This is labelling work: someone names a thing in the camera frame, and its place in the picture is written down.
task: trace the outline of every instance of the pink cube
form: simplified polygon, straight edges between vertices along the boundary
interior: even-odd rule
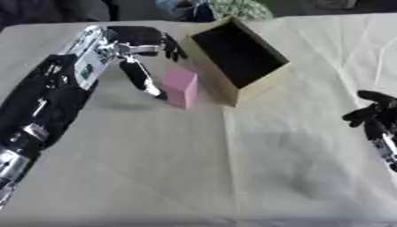
[[[197,75],[184,68],[174,68],[167,72],[163,89],[169,104],[187,109],[197,97]]]

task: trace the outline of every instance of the white table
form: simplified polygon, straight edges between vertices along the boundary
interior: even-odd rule
[[[191,110],[168,106],[109,67],[73,127],[20,184],[0,223],[397,221],[393,179],[362,129],[340,119],[366,105],[358,89],[397,95],[395,21],[397,14],[248,23],[292,66],[277,87],[236,109],[204,89]],[[194,27],[121,24],[157,27],[177,39]],[[0,35],[1,98],[85,26],[7,28]],[[174,64],[144,62],[158,78]]]

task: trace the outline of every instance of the robotic hand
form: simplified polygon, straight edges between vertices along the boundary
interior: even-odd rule
[[[139,89],[156,98],[167,94],[152,82],[136,55],[187,58],[177,42],[152,27],[87,27],[59,54],[29,73],[0,107],[0,208],[34,166],[57,143],[114,59]]]
[[[366,90],[358,91],[358,96],[374,103],[344,115],[343,120],[353,128],[363,124],[366,137],[397,172],[397,98]]]

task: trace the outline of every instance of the open box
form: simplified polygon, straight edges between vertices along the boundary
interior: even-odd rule
[[[183,47],[232,106],[274,86],[289,64],[281,53],[236,18],[197,28],[188,35]]]

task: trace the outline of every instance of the green patterned cloth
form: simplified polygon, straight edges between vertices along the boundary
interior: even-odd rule
[[[254,0],[209,0],[217,19],[235,16],[242,20],[266,20],[273,18],[273,14],[264,4]]]

